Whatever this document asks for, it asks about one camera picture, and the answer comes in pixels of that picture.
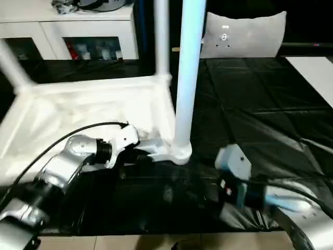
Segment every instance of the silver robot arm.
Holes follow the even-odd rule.
[[[296,250],[333,249],[333,219],[329,208],[324,212],[313,200],[287,189],[291,187],[316,198],[306,186],[286,180],[275,181],[276,186],[273,182],[263,185],[251,181],[251,163],[237,144],[220,150],[215,167],[221,173],[222,202],[267,213],[288,233]]]
[[[139,144],[136,129],[127,125],[108,143],[85,135],[74,135],[65,148],[52,157],[24,192],[12,198],[0,213],[0,249],[33,250],[39,231],[59,209],[83,167],[113,168],[118,155]]]

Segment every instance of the black cable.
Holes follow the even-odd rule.
[[[18,175],[15,179],[15,181],[9,186],[9,188],[6,191],[6,194],[3,196],[3,198],[0,201],[0,207],[2,206],[2,203],[4,202],[4,200],[7,198],[7,196],[11,193],[12,189],[15,188],[18,183],[20,182],[20,180],[22,179],[22,177],[26,174],[26,172],[28,172],[28,170],[38,161],[40,160],[47,152],[49,152],[53,147],[55,147],[58,143],[62,142],[64,139],[80,132],[86,129],[90,129],[90,128],[94,128],[94,127],[98,127],[98,126],[105,126],[105,125],[118,125],[121,128],[124,128],[127,126],[126,123],[121,123],[121,122],[113,122],[113,121],[107,121],[107,122],[100,122],[100,123],[94,123],[91,125],[87,125],[78,129],[73,130],[72,132],[69,132],[68,134],[64,135],[63,137],[59,138],[58,140],[56,140],[54,143],[52,143],[46,150],[44,150],[43,152],[41,152],[36,158],[35,160],[33,160],[22,172],[20,175]]]
[[[265,181],[253,181],[253,180],[242,180],[242,179],[238,179],[237,180],[241,183],[245,183],[247,185],[249,184],[257,184],[257,185],[263,185],[263,186],[274,186],[274,187],[278,187],[281,189],[285,189],[285,190],[289,190],[292,191],[294,193],[303,195],[304,197],[308,198],[309,200],[315,202],[316,204],[318,204],[322,211],[327,214],[331,219],[333,219],[333,209],[331,209],[329,206],[327,206],[323,201],[321,201],[320,199],[314,197],[313,195],[288,184],[284,184],[284,183],[276,183],[276,182],[265,182]]]

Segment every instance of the white vertical pole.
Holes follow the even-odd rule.
[[[156,74],[169,74],[169,0],[155,0]]]
[[[21,88],[33,86],[33,83],[27,73],[17,62],[16,57],[3,39],[0,39],[0,67],[9,82],[12,84],[15,93],[17,93]]]
[[[190,146],[206,0],[183,0],[174,146]]]

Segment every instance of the black plastic sheet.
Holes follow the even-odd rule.
[[[177,60],[171,63],[176,101]],[[45,61],[25,65],[38,83],[152,74],[136,62]],[[271,231],[247,208],[212,206],[220,147],[240,145],[252,175],[332,174],[333,111],[284,58],[201,60],[193,114],[193,155],[184,166],[158,162],[82,174],[44,234],[108,235]],[[302,181],[333,207],[332,183]]]

